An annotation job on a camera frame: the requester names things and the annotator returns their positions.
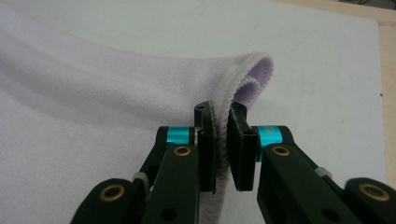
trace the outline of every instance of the folded cloth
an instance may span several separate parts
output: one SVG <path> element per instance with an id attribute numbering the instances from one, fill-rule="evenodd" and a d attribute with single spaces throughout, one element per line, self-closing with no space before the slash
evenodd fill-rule
<path id="1" fill-rule="evenodd" d="M 0 2 L 0 223 L 70 222 L 96 184 L 131 179 L 159 126 L 193 126 L 193 107 L 208 100 L 218 192 L 202 194 L 200 223 L 218 222 L 231 101 L 251 106 L 272 69 L 264 53 L 180 59 L 113 49 Z"/>

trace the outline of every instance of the teal band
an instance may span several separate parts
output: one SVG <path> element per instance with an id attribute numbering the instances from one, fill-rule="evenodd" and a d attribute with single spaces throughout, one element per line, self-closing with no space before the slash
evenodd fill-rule
<path id="1" fill-rule="evenodd" d="M 282 143 L 282 133 L 277 126 L 257 126 L 260 135 L 261 150 L 270 144 Z M 262 161 L 262 151 L 260 153 L 259 162 Z"/>
<path id="2" fill-rule="evenodd" d="M 190 142 L 190 128 L 189 127 L 169 127 L 168 128 L 168 143 L 188 144 Z"/>

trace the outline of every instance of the white surface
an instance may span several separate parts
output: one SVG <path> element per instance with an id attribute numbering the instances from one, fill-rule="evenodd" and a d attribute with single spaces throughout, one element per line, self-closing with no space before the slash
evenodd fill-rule
<path id="1" fill-rule="evenodd" d="M 300 148 L 341 186 L 357 176 L 386 181 L 373 21 L 263 1 L 7 2 L 119 49 L 193 58 L 266 51 L 275 75 L 249 123 L 289 126 Z M 255 192 L 237 193 L 233 181 L 228 191 L 221 223 L 262 223 Z"/>

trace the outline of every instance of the cloth fold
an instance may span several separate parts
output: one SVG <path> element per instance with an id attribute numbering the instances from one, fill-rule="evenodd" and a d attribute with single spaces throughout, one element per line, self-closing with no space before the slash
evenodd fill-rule
<path id="1" fill-rule="evenodd" d="M 231 101 L 250 107 L 272 75 L 265 53 L 182 59 L 101 46 L 0 2 L 0 222 L 68 223 L 99 182 L 131 179 L 159 126 L 192 126 L 211 100 L 218 192 L 200 223 L 219 221 Z"/>

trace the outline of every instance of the wooden surface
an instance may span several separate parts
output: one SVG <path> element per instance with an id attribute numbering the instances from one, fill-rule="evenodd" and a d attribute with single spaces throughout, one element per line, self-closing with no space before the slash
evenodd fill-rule
<path id="1" fill-rule="evenodd" d="M 385 146 L 389 184 L 396 188 L 396 11 L 326 0 L 276 0 L 370 19 L 378 22 L 384 104 Z"/>

